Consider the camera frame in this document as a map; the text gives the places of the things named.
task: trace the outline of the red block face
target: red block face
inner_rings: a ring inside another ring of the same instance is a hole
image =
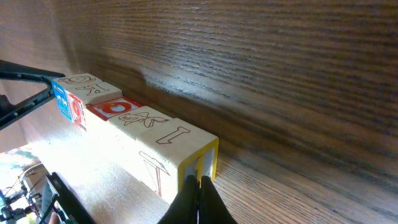
[[[84,114],[84,105],[79,98],[71,93],[67,93],[68,102],[72,114],[72,121],[79,127],[86,130],[86,120]]]
[[[102,120],[107,121],[118,114],[140,108],[141,106],[142,105],[139,103],[126,97],[120,97],[97,105],[87,105],[87,109],[100,117]]]

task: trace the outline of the row of blocks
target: row of blocks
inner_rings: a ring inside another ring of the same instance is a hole
[[[88,73],[56,78],[52,85],[60,112],[101,139],[120,166],[166,202],[188,175],[214,180],[217,136],[123,97],[119,88]]]

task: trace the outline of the wood grain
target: wood grain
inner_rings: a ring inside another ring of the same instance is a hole
[[[215,184],[238,222],[398,222],[395,1],[3,1],[0,14],[2,60],[92,73],[218,135]],[[28,140],[63,142],[23,121]]]

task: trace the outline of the tabletop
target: tabletop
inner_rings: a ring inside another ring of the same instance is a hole
[[[238,223],[398,223],[397,6],[2,1],[0,59],[91,73],[219,136],[214,184]],[[168,205],[57,110],[21,119],[44,165],[96,223],[155,223]]]

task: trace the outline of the animal illustration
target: animal illustration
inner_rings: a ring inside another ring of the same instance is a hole
[[[146,128],[151,128],[154,126],[155,122],[163,123],[168,121],[167,119],[160,117],[150,117],[148,112],[141,112],[138,114],[126,113],[119,116],[121,121],[124,121],[124,125],[129,125],[133,122],[142,122]]]

